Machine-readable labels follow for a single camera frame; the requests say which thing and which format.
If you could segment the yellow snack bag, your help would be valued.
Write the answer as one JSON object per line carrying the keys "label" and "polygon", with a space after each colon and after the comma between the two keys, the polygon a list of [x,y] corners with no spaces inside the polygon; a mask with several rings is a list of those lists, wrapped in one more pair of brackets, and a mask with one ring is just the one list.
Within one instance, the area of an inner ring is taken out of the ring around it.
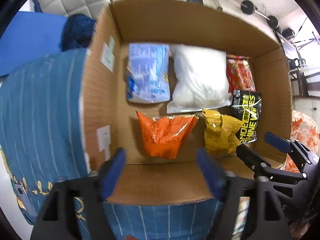
{"label": "yellow snack bag", "polygon": [[236,133],[244,122],[213,109],[204,109],[202,115],[206,123],[204,141],[207,152],[215,158],[233,155],[241,144]]}

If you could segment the black shoe shine wipes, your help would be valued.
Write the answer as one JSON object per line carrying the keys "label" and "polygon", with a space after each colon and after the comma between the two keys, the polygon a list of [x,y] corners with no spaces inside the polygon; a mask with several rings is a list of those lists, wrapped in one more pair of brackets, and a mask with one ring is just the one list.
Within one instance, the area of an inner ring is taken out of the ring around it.
{"label": "black shoe shine wipes", "polygon": [[236,136],[241,144],[249,144],[257,140],[256,129],[262,112],[262,96],[260,93],[238,90],[233,91],[233,115],[243,122]]}

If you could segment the orange snack bag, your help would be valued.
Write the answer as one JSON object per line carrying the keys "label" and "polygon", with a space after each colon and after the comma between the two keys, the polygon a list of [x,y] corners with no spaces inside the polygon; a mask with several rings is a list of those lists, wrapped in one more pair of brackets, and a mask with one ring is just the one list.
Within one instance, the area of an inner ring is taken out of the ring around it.
{"label": "orange snack bag", "polygon": [[199,119],[195,114],[150,118],[137,112],[137,116],[146,155],[164,159],[176,159]]}

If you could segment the light blue tissue pack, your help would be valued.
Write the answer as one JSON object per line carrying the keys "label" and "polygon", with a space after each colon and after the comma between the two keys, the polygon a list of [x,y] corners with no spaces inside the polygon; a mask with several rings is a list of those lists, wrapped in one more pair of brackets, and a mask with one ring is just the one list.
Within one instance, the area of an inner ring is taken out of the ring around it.
{"label": "light blue tissue pack", "polygon": [[168,44],[129,44],[127,101],[153,104],[170,100],[169,49]]}

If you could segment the white soft package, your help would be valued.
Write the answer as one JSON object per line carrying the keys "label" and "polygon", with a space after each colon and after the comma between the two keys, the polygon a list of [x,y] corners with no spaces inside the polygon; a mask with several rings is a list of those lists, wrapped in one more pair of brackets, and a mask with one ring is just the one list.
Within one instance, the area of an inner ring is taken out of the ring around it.
{"label": "white soft package", "polygon": [[197,46],[170,46],[177,79],[167,113],[199,112],[230,106],[226,52]]}

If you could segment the orange floral cloth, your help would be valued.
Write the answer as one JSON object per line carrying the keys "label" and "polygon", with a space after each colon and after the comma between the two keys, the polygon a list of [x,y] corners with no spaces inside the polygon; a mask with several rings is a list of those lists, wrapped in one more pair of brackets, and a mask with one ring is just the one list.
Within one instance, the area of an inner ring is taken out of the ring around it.
{"label": "orange floral cloth", "polygon": [[296,139],[319,156],[319,127],[308,115],[293,110],[291,140]]}

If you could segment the plaid checkered blanket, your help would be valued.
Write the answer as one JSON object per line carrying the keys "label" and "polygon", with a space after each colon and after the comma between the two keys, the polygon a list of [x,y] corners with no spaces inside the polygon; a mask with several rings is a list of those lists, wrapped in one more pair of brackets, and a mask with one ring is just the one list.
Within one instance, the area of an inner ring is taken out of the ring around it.
{"label": "plaid checkered blanket", "polygon": [[231,239],[241,239],[249,210],[250,197],[240,197],[238,214]]}

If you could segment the dark wooden stool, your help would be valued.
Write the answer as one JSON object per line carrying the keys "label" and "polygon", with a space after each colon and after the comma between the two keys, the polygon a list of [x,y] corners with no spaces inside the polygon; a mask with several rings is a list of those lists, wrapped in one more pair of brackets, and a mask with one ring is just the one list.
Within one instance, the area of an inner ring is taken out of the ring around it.
{"label": "dark wooden stool", "polygon": [[319,72],[315,72],[310,75],[305,75],[302,71],[302,63],[305,60],[300,61],[299,59],[291,60],[289,59],[290,71],[288,72],[291,82],[297,82],[298,94],[294,94],[294,89],[292,96],[294,99],[304,98],[304,99],[316,99],[319,100],[319,95],[310,95],[309,92],[319,92],[319,81],[308,82],[308,79],[312,77],[319,76]]}

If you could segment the blue striped blanket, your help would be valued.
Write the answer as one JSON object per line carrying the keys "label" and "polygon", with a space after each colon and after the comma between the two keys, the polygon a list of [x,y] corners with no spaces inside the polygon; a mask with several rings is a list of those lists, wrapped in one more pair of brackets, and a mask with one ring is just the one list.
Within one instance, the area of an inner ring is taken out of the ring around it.
{"label": "blue striped blanket", "polygon": [[[1,86],[2,159],[14,192],[14,184],[22,185],[37,215],[58,179],[89,173],[79,118],[86,54],[72,49],[46,55],[18,67]],[[17,205],[34,225],[37,217],[18,199]],[[205,239],[222,204],[211,198],[184,205],[102,206],[116,239]]]}

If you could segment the red floral snack pack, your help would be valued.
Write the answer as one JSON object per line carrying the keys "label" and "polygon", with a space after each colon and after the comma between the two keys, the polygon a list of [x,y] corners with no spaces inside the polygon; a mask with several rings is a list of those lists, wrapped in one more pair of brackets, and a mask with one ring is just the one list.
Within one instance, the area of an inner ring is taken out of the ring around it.
{"label": "red floral snack pack", "polygon": [[250,68],[252,59],[246,56],[227,54],[226,74],[229,82],[229,91],[247,90],[255,92],[255,83]]}

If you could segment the cardboard box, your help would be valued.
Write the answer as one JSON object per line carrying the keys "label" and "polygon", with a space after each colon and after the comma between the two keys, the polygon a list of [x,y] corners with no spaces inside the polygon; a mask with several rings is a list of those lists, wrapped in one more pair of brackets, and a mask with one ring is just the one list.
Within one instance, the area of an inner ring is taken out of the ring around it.
{"label": "cardboard box", "polygon": [[196,3],[122,0],[100,13],[82,76],[85,149],[92,169],[116,149],[126,163],[107,202],[170,205],[211,198],[196,163],[205,146],[203,111],[232,116],[227,55],[249,57],[262,113],[245,129],[249,147],[277,167],[289,139],[292,96],[281,45],[254,26]]}

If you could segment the barbell on floor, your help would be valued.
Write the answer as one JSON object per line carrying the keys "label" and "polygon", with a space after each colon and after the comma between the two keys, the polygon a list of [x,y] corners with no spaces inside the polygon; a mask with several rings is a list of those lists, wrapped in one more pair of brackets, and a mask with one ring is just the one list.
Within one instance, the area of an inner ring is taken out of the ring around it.
{"label": "barbell on floor", "polygon": [[272,29],[276,29],[279,27],[278,20],[275,16],[273,16],[273,15],[267,16],[266,14],[259,12],[257,7],[250,0],[243,0],[240,4],[240,9],[246,15],[257,14],[257,15],[261,16],[262,18],[264,18],[267,21],[269,27]]}

